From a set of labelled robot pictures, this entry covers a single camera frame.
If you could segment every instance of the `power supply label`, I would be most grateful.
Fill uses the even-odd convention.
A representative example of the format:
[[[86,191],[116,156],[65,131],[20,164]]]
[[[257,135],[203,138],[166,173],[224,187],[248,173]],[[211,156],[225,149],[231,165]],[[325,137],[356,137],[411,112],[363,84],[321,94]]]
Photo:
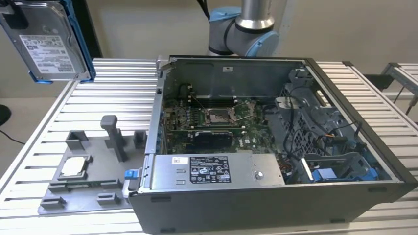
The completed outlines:
[[[229,183],[228,157],[191,157],[189,182],[193,184]]]

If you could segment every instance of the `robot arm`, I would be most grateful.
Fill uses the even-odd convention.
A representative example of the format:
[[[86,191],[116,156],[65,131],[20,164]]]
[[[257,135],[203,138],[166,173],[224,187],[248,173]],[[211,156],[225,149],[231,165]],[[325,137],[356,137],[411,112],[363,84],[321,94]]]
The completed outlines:
[[[279,42],[272,30],[271,0],[241,0],[209,16],[208,55],[271,56]]]

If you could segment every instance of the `aluminum profile table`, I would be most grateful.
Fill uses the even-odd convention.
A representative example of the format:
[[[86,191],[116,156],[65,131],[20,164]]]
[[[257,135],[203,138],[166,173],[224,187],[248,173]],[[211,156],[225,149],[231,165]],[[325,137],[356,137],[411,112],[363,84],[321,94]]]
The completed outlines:
[[[418,64],[388,63],[381,74],[392,78],[418,96]]]
[[[154,62],[98,59],[93,64],[97,71],[94,83],[68,83],[1,178],[1,235],[144,234],[132,210],[49,217],[38,217],[36,212],[65,150],[62,141],[68,131],[85,129],[88,136],[104,136],[105,132],[98,125],[104,114],[117,115],[117,125],[125,135],[132,134],[133,130],[148,128],[156,83]],[[319,66],[391,151],[418,177],[418,127],[353,67],[340,62],[320,62]],[[349,224],[199,234],[418,234],[418,190],[406,194],[395,203],[376,205]]]

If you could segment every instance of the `floor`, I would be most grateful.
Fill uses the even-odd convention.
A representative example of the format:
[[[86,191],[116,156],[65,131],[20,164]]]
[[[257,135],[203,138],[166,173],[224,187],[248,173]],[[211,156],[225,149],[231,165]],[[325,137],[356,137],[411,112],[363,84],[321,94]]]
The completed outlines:
[[[53,97],[48,98],[0,98],[0,104],[9,107],[12,117],[0,127],[12,138],[26,142],[33,130],[37,127],[44,115],[46,114]],[[0,133],[0,176],[8,169],[22,145],[10,141]]]

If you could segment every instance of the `motherboard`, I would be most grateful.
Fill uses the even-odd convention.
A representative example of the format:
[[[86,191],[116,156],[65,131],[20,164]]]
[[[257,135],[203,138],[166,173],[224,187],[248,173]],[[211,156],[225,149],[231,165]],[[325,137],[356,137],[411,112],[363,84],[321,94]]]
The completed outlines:
[[[257,100],[188,98],[165,101],[168,154],[277,152]]]

